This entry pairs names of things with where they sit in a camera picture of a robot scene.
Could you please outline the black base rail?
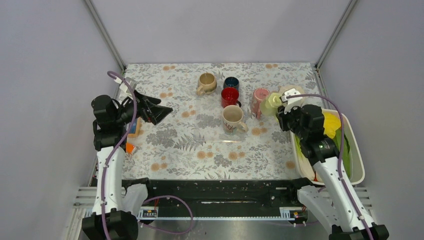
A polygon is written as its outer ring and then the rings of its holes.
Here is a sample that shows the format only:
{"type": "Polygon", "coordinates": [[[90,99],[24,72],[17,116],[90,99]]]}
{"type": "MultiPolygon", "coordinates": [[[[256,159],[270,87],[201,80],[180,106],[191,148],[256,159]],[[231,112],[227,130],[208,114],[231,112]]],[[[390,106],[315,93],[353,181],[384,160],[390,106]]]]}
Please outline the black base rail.
{"type": "Polygon", "coordinates": [[[128,191],[145,184],[148,197],[142,220],[294,219],[305,218],[305,207],[292,180],[123,180],[128,191]]]}

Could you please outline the floral tablecloth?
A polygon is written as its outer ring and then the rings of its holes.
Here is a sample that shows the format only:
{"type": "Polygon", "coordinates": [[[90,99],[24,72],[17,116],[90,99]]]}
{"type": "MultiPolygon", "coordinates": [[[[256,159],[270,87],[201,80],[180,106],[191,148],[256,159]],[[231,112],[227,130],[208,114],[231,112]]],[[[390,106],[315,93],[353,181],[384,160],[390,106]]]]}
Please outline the floral tablecloth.
{"type": "Polygon", "coordinates": [[[301,87],[319,92],[310,63],[165,63],[129,64],[127,78],[141,94],[173,108],[158,125],[144,123],[129,143],[136,147],[123,161],[124,179],[276,180],[298,177],[291,137],[272,117],[256,119],[250,109],[253,91],[301,87]],[[241,142],[202,141],[195,136],[200,75],[211,73],[217,87],[228,77],[240,82],[240,101],[249,130],[241,142]]]}

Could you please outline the toy yellow vegetable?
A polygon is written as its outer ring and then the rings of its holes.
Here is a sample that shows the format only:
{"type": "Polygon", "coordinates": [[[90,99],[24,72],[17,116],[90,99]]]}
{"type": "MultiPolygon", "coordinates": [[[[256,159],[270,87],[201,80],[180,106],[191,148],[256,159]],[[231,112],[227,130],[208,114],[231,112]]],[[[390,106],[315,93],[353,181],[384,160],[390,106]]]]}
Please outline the toy yellow vegetable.
{"type": "Polygon", "coordinates": [[[336,131],[341,128],[341,120],[338,116],[330,113],[324,112],[324,134],[327,135],[330,139],[334,139],[336,137],[336,131]]]}

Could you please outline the light green mug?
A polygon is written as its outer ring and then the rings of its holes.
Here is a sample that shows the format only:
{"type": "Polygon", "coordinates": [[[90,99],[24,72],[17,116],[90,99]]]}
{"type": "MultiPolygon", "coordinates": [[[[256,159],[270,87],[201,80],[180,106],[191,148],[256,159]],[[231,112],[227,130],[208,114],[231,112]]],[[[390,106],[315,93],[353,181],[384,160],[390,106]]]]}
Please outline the light green mug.
{"type": "Polygon", "coordinates": [[[272,92],[266,96],[259,105],[261,115],[265,117],[275,117],[278,112],[278,108],[284,104],[282,97],[283,94],[279,92],[272,92]]]}

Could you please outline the white plastic basket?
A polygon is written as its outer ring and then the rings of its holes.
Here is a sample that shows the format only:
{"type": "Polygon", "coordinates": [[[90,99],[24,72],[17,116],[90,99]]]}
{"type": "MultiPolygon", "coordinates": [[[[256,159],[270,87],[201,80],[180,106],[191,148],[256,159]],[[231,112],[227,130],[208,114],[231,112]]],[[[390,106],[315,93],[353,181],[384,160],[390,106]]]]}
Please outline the white plastic basket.
{"type": "MultiPolygon", "coordinates": [[[[344,149],[348,149],[350,159],[349,180],[352,185],[358,185],[365,178],[364,164],[350,122],[344,114],[342,114],[342,117],[344,122],[345,142],[348,145],[348,147],[345,147],[344,149]]],[[[321,181],[320,176],[316,175],[313,167],[302,154],[297,137],[292,132],[290,132],[290,137],[294,154],[294,164],[297,173],[301,178],[308,178],[314,185],[324,186],[325,184],[321,181]]]]}

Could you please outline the toy green bok choy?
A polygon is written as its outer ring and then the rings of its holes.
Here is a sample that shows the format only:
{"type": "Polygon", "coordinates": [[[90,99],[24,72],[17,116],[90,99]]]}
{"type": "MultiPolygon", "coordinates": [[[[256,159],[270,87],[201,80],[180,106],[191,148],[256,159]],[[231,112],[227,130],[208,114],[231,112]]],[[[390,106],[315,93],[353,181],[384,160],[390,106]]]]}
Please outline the toy green bok choy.
{"type": "MultiPolygon", "coordinates": [[[[343,161],[343,165],[344,165],[347,176],[351,178],[352,171],[351,171],[350,145],[346,135],[344,135],[343,137],[344,137],[344,144],[343,144],[342,161],[343,161]]],[[[336,131],[335,138],[332,139],[337,145],[338,149],[340,149],[341,139],[342,139],[341,129],[338,129],[336,131]]],[[[316,171],[313,169],[313,167],[309,163],[308,159],[305,158],[305,156],[303,155],[300,148],[299,138],[297,136],[294,136],[294,140],[295,140],[295,150],[296,150],[298,166],[300,168],[300,173],[311,181],[322,182],[321,177],[316,173],[316,171]]]]}

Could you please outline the orange small package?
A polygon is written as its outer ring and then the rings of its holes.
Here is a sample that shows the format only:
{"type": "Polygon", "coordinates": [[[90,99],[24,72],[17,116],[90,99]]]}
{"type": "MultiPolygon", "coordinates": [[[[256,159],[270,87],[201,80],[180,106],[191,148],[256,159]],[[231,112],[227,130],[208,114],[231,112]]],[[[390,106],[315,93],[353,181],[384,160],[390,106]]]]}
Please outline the orange small package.
{"type": "Polygon", "coordinates": [[[137,148],[133,144],[131,144],[129,142],[127,142],[125,144],[125,151],[126,151],[127,154],[133,155],[136,150],[137,150],[137,148]]]}

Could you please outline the red mug black handle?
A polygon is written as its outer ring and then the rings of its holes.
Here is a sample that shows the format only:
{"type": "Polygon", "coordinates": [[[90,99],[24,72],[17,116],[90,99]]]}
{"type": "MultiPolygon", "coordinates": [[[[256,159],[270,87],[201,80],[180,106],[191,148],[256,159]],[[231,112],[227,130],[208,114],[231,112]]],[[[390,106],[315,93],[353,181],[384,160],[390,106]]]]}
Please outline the red mug black handle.
{"type": "Polygon", "coordinates": [[[226,87],[221,91],[221,106],[223,108],[235,105],[241,107],[242,104],[239,101],[239,91],[234,87],[226,87]]]}

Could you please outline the pink ghost mug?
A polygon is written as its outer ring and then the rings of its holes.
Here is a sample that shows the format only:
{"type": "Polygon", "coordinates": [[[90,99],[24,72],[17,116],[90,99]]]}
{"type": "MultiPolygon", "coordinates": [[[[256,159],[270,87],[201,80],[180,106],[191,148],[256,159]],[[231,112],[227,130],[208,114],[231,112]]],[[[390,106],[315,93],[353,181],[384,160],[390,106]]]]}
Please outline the pink ghost mug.
{"type": "Polygon", "coordinates": [[[252,93],[250,111],[251,114],[258,120],[261,118],[262,114],[260,110],[260,104],[269,94],[270,91],[263,87],[256,88],[252,93]]]}

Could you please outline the yellow sponge blue label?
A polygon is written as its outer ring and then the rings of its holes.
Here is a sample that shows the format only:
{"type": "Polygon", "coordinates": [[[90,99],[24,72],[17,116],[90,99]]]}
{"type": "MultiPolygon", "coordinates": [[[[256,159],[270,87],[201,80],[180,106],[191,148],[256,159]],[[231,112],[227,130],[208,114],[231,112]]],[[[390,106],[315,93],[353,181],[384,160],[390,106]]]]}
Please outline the yellow sponge blue label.
{"type": "Polygon", "coordinates": [[[140,135],[142,127],[142,119],[139,117],[136,119],[136,121],[128,125],[127,129],[129,130],[129,133],[127,135],[128,138],[137,138],[140,135]]]}

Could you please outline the tall cream illustrated mug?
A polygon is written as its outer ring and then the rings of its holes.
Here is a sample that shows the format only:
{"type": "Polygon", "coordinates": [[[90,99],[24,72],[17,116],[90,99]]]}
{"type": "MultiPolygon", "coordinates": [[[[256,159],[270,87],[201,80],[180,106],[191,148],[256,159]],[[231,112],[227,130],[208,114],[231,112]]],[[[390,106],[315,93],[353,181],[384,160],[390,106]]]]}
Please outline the tall cream illustrated mug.
{"type": "Polygon", "coordinates": [[[243,122],[244,112],[238,105],[228,105],[222,111],[223,130],[227,134],[247,133],[249,127],[243,122]]]}

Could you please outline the blue ribbed mug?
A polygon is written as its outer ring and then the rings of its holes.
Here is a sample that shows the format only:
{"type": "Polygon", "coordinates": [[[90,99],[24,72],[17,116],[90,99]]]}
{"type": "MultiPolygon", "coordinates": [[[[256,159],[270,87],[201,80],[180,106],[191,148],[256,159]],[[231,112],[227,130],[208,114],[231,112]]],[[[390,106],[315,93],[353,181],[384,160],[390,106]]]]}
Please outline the blue ribbed mug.
{"type": "Polygon", "coordinates": [[[240,81],[233,76],[227,77],[224,82],[223,82],[223,88],[234,88],[237,91],[239,90],[240,87],[240,81]]]}

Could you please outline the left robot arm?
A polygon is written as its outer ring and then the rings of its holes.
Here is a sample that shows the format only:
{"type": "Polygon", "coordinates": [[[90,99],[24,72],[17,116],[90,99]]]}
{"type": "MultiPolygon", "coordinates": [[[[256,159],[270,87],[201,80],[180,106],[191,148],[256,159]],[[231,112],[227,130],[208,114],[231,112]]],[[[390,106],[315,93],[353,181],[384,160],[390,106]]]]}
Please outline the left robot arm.
{"type": "Polygon", "coordinates": [[[136,214],[141,205],[155,200],[155,192],[145,183],[129,187],[122,196],[122,170],[126,154],[127,126],[142,119],[159,124],[173,109],[160,105],[158,98],[137,91],[122,103],[108,95],[100,95],[91,102],[94,148],[97,151],[99,173],[96,199],[90,216],[82,219],[81,229],[90,240],[135,240],[139,227],[136,214]]]}

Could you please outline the beige round mug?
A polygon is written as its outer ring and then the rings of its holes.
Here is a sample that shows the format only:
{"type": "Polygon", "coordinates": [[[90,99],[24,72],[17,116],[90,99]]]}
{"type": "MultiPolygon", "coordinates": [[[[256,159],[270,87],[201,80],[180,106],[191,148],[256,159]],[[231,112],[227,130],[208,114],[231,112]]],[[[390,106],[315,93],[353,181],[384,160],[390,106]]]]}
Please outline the beige round mug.
{"type": "Polygon", "coordinates": [[[198,87],[196,89],[196,95],[210,95],[217,88],[217,80],[212,73],[203,73],[198,79],[198,87]]]}

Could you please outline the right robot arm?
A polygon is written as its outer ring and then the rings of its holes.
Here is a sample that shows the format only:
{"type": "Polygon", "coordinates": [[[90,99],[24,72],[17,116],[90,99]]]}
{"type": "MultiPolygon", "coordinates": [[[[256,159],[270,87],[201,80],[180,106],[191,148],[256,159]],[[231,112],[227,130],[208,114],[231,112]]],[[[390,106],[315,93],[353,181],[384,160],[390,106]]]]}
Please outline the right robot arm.
{"type": "Polygon", "coordinates": [[[299,138],[302,154],[321,177],[331,200],[326,200],[306,178],[292,181],[287,201],[293,206],[303,204],[328,233],[330,240],[386,240],[389,231],[376,224],[365,209],[349,181],[343,165],[339,165],[340,149],[324,134],[325,117],[321,107],[307,104],[286,111],[277,110],[276,117],[283,131],[299,138]]]}

